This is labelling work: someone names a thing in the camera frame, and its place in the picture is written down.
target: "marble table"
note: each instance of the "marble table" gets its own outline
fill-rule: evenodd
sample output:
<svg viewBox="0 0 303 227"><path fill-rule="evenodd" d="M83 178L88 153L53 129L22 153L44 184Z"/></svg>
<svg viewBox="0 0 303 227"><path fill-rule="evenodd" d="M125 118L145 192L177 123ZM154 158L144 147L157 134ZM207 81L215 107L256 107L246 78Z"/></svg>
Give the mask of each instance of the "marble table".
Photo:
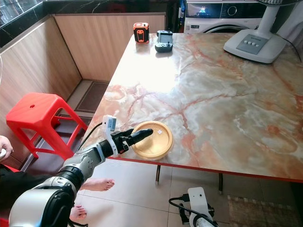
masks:
<svg viewBox="0 0 303 227"><path fill-rule="evenodd" d="M131 37L87 132L105 114L120 131L160 121L174 137L166 157L117 159L303 182L303 64L290 46L273 64L238 58L230 37L174 34L172 53L156 53L155 34Z"/></svg>

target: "electric fan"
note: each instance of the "electric fan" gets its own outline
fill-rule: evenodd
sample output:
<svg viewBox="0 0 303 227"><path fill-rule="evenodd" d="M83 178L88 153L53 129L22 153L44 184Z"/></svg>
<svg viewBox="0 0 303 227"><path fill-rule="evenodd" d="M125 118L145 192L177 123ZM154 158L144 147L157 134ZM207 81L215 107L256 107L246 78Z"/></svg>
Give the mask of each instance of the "electric fan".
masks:
<svg viewBox="0 0 303 227"><path fill-rule="evenodd" d="M245 29L236 33L224 45L224 50L253 61L272 63L284 49L286 40L272 34L270 29L280 6L302 0L256 0L267 6L257 30Z"/></svg>

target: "yellow bowl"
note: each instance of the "yellow bowl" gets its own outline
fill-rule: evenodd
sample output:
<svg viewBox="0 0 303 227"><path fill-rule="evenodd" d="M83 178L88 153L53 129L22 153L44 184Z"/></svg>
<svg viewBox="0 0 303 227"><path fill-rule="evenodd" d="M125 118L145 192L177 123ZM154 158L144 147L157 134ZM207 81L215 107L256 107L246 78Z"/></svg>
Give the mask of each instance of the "yellow bowl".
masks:
<svg viewBox="0 0 303 227"><path fill-rule="evenodd" d="M170 129L161 122L143 122L135 127L134 132L152 129L152 135L132 145L135 153L146 160L157 160L167 155L173 141Z"/></svg>

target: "black marble countertop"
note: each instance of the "black marble countertop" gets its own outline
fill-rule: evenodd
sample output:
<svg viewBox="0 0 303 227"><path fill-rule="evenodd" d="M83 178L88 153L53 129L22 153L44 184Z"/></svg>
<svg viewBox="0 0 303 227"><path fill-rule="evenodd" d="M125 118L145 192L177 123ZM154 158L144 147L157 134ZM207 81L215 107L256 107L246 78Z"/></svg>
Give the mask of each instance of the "black marble countertop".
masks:
<svg viewBox="0 0 303 227"><path fill-rule="evenodd" d="M1 0L0 48L48 14L165 12L176 31L179 0Z"/></svg>

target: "washing machine door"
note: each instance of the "washing machine door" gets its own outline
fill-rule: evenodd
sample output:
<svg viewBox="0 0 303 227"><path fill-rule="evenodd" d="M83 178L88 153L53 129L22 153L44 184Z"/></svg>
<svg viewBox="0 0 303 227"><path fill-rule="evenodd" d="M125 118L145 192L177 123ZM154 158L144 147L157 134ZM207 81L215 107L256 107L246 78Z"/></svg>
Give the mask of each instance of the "washing machine door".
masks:
<svg viewBox="0 0 303 227"><path fill-rule="evenodd" d="M248 27L242 27L237 25L219 25L206 30L204 33L237 33Z"/></svg>

